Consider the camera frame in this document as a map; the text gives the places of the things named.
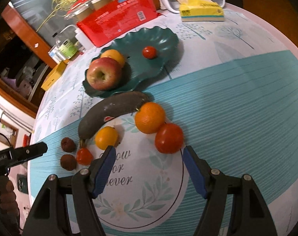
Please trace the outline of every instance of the phone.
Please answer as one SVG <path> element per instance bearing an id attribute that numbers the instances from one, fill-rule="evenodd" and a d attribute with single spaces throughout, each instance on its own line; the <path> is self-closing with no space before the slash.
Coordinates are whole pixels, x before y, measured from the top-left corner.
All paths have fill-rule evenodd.
<path id="1" fill-rule="evenodd" d="M 24 194 L 29 194 L 27 176 L 17 174 L 17 187 L 20 192 L 22 192 Z"/>

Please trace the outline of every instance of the yellow box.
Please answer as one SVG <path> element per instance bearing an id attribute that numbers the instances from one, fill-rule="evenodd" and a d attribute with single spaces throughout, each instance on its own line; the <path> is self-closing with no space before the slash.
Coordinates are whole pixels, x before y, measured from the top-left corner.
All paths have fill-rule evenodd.
<path id="1" fill-rule="evenodd" d="M 62 61 L 46 76 L 41 88 L 47 91 L 56 82 L 66 69 L 66 64 Z"/>
<path id="2" fill-rule="evenodd" d="M 183 22 L 187 21 L 224 21 L 223 9 L 215 2 L 188 0 L 179 6 Z"/>

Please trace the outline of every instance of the orange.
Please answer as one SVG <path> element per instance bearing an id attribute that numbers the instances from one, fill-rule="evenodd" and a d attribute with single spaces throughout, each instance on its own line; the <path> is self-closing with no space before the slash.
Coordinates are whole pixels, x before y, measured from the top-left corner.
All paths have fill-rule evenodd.
<path id="1" fill-rule="evenodd" d="M 109 145 L 115 146 L 117 138 L 116 129 L 106 126 L 97 132 L 94 141 L 98 148 L 105 150 Z"/>
<path id="2" fill-rule="evenodd" d="M 135 115 L 137 129 L 145 134 L 158 132 L 165 121 L 165 111 L 157 103 L 145 103 Z"/>
<path id="3" fill-rule="evenodd" d="M 119 53 L 119 51 L 117 51 L 117 50 L 107 50 L 107 51 L 103 52 L 100 57 L 110 57 L 110 58 L 116 60 L 122 68 L 125 65 L 124 56 L 121 53 Z"/>

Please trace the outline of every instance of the cherry tomato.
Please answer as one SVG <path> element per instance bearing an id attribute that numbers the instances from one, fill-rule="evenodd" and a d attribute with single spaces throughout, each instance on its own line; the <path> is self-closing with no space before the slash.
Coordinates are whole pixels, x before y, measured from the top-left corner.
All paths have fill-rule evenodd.
<path id="1" fill-rule="evenodd" d="M 156 48 L 147 46 L 142 50 L 142 55 L 147 59 L 153 59 L 156 57 Z"/>
<path id="2" fill-rule="evenodd" d="M 184 143 L 184 135 L 180 126 L 174 123 L 165 123 L 156 134 L 154 144 L 163 154 L 176 153 Z"/>
<path id="3" fill-rule="evenodd" d="M 83 166 L 89 166 L 94 160 L 94 157 L 87 148 L 81 148 L 77 152 L 76 160 Z"/>

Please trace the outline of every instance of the green label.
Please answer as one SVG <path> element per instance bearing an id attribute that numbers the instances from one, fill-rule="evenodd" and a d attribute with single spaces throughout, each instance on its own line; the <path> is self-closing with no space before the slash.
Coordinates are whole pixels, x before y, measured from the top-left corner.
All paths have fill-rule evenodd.
<path id="1" fill-rule="evenodd" d="M 60 47 L 59 51 L 63 53 L 63 55 L 70 59 L 75 53 L 78 51 L 77 48 L 73 45 L 73 43 L 67 39 Z"/>

